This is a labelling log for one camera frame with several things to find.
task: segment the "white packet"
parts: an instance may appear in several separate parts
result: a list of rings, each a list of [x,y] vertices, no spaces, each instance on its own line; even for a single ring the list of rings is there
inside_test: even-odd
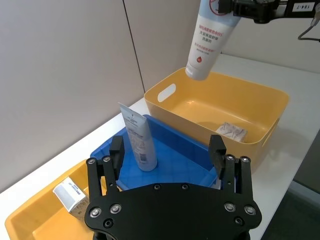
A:
[[[237,142],[243,143],[248,131],[244,128],[233,125],[229,122],[224,122],[217,130],[218,134],[231,138]]]
[[[158,161],[147,118],[121,103],[119,105],[138,167],[149,172]]]

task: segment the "basket handle hole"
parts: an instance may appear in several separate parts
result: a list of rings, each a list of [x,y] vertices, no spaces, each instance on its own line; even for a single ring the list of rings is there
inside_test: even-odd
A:
[[[168,86],[158,94],[158,102],[160,103],[163,102],[172,94],[174,94],[175,91],[176,91],[176,85],[172,83],[170,86]]]

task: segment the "blue tray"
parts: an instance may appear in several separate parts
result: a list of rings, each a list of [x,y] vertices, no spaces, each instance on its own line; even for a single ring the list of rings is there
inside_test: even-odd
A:
[[[154,183],[190,183],[211,187],[216,182],[217,174],[210,161],[207,146],[149,115],[144,116],[149,124],[158,164],[152,171],[140,170],[126,128],[116,133],[117,136],[123,136],[125,149],[119,180],[116,182],[122,190]],[[111,141],[112,137],[90,156],[101,159],[109,155]]]

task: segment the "cable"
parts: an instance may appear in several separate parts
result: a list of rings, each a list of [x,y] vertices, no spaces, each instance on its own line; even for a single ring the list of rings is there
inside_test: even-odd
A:
[[[307,30],[305,30],[303,33],[301,33],[301,34],[298,36],[298,40],[310,40],[310,41],[317,41],[317,42],[320,43],[320,38],[303,37],[303,36],[306,35],[313,27],[314,27],[314,25],[308,27]]]

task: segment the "label on robot arm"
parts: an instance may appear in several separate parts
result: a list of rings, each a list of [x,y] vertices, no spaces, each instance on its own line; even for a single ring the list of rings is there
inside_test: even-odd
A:
[[[314,2],[297,2],[293,5],[292,12],[312,12]]]

